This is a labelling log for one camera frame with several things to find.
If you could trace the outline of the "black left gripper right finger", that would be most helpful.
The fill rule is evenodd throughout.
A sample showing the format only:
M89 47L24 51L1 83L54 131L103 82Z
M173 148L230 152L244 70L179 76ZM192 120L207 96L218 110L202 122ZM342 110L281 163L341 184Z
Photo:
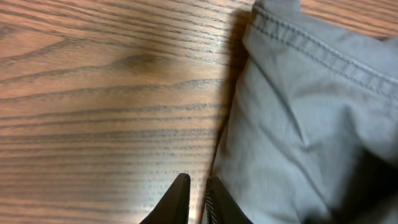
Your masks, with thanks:
M217 176L206 181L207 224L252 224Z

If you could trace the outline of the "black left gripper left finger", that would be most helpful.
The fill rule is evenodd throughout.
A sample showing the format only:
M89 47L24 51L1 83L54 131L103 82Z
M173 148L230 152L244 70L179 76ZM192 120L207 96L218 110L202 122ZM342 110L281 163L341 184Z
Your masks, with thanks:
M188 174L179 174L158 204L140 224L187 224L190 182Z

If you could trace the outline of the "grey shorts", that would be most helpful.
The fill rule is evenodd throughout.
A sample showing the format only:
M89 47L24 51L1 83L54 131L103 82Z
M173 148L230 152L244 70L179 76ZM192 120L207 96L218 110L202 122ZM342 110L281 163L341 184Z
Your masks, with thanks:
M257 1L217 176L252 223L397 222L397 39Z

